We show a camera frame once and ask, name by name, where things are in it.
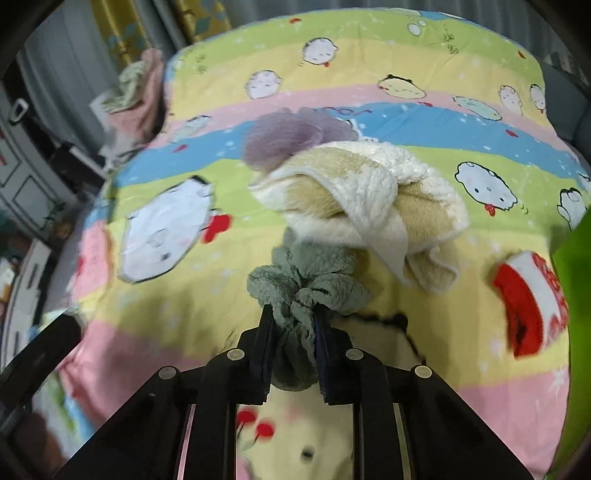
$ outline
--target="gray fuzzy cloth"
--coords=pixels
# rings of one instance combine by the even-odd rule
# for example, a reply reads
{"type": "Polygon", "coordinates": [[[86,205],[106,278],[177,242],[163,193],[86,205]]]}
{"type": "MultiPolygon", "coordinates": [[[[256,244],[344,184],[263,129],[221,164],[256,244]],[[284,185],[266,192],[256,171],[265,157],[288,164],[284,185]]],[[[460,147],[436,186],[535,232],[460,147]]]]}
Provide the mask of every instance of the gray fuzzy cloth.
{"type": "Polygon", "coordinates": [[[288,228],[283,246],[273,249],[272,265],[248,275],[248,293],[261,307],[273,307],[281,330],[272,369],[277,388],[300,391],[318,381],[312,312],[317,303],[346,315],[369,301],[369,291],[352,277],[355,262],[349,248],[296,242],[288,228]]]}

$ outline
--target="gray curtain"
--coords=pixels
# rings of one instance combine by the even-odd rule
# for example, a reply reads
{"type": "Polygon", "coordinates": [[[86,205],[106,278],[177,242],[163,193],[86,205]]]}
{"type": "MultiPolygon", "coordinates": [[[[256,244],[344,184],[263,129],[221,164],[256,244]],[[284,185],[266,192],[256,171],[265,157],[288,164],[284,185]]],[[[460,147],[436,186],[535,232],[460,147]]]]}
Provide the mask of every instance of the gray curtain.
{"type": "MultiPolygon", "coordinates": [[[[567,52],[525,0],[223,0],[234,27],[279,15],[345,7],[405,7],[459,15],[522,44],[539,58],[567,52]]],[[[167,0],[136,0],[150,40],[170,58],[186,43],[167,0]]],[[[87,153],[103,143],[88,105],[117,83],[89,0],[66,0],[29,38],[18,64],[41,120],[87,153]]]]}
{"type": "Polygon", "coordinates": [[[558,35],[525,0],[223,0],[233,27],[279,15],[350,7],[404,7],[441,11],[472,20],[515,40],[538,58],[568,52],[558,35]]]}
{"type": "MultiPolygon", "coordinates": [[[[152,45],[162,50],[165,59],[186,45],[174,23],[163,20],[166,2],[136,0],[136,5],[152,45]]],[[[90,1],[64,1],[29,37],[17,62],[41,121],[86,153],[98,152],[103,129],[89,104],[117,85],[118,74],[90,1]]]]}

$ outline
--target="cabinet door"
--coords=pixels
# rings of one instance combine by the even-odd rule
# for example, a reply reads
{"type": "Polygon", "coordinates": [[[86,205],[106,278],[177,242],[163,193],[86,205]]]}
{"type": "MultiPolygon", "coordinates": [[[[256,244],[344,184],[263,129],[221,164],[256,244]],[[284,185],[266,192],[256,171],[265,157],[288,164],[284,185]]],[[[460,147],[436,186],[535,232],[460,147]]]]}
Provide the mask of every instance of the cabinet door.
{"type": "Polygon", "coordinates": [[[32,238],[47,239],[47,217],[55,205],[78,203],[49,167],[24,129],[10,126],[10,103],[0,86],[0,209],[32,238]]]}

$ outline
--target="green object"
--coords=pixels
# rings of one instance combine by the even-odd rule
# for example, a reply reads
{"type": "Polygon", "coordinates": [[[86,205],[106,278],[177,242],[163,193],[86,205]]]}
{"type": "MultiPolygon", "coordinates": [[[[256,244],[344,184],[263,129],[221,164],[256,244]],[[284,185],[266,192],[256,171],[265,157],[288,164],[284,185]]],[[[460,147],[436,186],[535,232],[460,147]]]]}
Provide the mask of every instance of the green object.
{"type": "Polygon", "coordinates": [[[248,293],[261,306],[273,307],[281,331],[272,368],[277,388],[300,391],[318,381],[312,314],[316,304],[346,315],[369,301],[369,291],[352,276],[355,262],[351,249],[297,242],[288,228],[283,246],[273,249],[273,265],[248,275],[248,293]]]}
{"type": "Polygon", "coordinates": [[[591,214],[587,213],[552,260],[570,310],[570,393],[566,420],[548,478],[560,473],[591,429],[591,214]]]}
{"type": "Polygon", "coordinates": [[[141,97],[142,81],[146,64],[140,60],[126,67],[119,74],[119,86],[112,97],[103,100],[103,110],[107,113],[122,112],[135,106],[141,97]]]}

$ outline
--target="pink towel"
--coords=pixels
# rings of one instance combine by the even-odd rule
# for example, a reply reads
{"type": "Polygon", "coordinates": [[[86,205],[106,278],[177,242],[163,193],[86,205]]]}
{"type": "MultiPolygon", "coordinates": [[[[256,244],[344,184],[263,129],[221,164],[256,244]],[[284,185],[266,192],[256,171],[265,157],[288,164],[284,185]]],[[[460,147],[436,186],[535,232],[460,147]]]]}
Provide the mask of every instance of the pink towel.
{"type": "Polygon", "coordinates": [[[146,78],[139,102],[128,110],[110,113],[109,120],[117,130],[144,143],[152,140],[153,136],[160,103],[164,60],[162,52],[155,48],[144,50],[142,60],[145,62],[146,78]]]}

